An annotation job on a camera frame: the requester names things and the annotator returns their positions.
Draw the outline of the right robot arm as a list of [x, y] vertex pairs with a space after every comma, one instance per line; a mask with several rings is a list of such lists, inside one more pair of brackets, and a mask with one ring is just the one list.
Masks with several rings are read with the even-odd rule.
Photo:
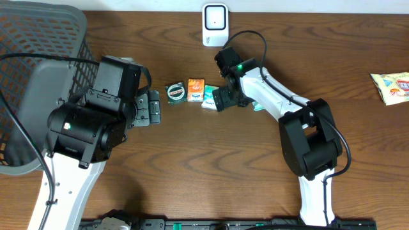
[[285, 162], [300, 183], [301, 221], [308, 226], [330, 226], [335, 220], [331, 182], [344, 139], [329, 104], [291, 92], [255, 59], [218, 56], [215, 62], [226, 80], [226, 86], [213, 91], [217, 110], [257, 102], [273, 116], [279, 124]]

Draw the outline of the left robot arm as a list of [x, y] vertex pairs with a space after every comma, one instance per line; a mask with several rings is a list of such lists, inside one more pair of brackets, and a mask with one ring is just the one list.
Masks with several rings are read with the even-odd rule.
[[112, 94], [89, 88], [85, 105], [67, 102], [51, 112], [46, 167], [29, 229], [78, 229], [89, 195], [113, 148], [127, 131], [160, 123], [157, 90]]

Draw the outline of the orange small tissue pack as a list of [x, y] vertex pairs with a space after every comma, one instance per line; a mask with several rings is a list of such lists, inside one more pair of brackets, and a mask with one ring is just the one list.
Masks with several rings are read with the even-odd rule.
[[189, 102], [202, 102], [204, 98], [204, 90], [204, 79], [189, 79], [187, 100]]

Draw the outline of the teal wipes pouch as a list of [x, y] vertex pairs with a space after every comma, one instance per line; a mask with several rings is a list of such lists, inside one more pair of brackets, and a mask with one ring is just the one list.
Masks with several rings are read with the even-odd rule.
[[265, 108], [259, 104], [258, 102], [252, 102], [252, 105], [254, 107], [254, 111], [261, 111], [264, 110]]

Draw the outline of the small teal tissue pack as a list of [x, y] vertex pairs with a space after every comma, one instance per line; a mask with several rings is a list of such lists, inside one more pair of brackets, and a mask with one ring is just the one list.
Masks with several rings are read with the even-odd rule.
[[206, 85], [204, 87], [204, 97], [201, 107], [204, 109], [216, 110], [215, 100], [213, 98], [213, 91], [218, 89], [217, 86]]

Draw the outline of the yellow wet wipes pack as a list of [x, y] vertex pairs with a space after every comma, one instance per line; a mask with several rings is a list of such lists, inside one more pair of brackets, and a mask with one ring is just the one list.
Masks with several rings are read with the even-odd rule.
[[385, 105], [408, 101], [408, 72], [370, 74]]

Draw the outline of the dark green round-label box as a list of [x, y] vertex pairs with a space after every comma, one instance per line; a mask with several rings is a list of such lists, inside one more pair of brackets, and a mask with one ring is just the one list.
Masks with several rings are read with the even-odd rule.
[[183, 82], [167, 85], [165, 90], [170, 105], [180, 104], [187, 101], [187, 91]]

